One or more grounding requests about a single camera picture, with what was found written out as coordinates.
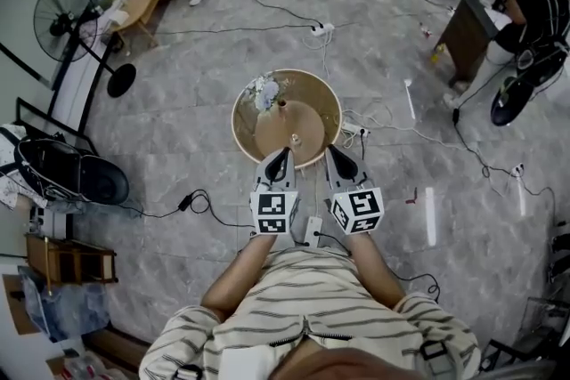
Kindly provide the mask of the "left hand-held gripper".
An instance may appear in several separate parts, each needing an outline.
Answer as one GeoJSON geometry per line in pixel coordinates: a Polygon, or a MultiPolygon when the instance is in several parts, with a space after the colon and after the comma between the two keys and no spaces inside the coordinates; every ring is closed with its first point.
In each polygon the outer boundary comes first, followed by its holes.
{"type": "Polygon", "coordinates": [[[249,205],[257,235],[290,234],[299,206],[294,158],[291,148],[284,147],[256,168],[249,205]]]}

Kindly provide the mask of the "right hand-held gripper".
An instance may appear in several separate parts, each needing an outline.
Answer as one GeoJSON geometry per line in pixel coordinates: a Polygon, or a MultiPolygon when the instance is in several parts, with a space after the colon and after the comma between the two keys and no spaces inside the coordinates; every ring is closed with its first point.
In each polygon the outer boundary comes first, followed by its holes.
{"type": "Polygon", "coordinates": [[[346,235],[376,230],[385,214],[383,197],[363,159],[328,146],[325,162],[333,220],[346,235]]]}

